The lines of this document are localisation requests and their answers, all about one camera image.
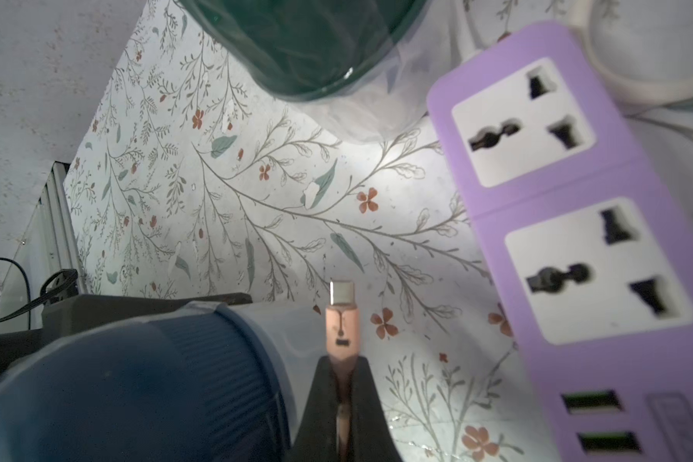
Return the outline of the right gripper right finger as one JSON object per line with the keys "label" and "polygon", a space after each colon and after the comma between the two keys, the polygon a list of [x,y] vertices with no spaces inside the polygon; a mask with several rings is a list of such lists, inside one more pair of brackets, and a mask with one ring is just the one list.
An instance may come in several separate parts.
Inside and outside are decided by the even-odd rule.
{"label": "right gripper right finger", "polygon": [[352,416],[346,460],[402,462],[386,421],[367,358],[358,356],[352,373]]}

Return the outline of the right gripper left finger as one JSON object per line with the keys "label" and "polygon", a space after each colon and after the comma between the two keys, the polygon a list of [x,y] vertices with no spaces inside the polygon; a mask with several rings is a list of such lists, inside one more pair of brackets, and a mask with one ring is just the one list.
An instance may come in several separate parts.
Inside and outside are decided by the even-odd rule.
{"label": "right gripper left finger", "polygon": [[294,462],[337,462],[341,460],[337,416],[341,400],[332,363],[323,356],[317,365],[307,404],[288,452]]}

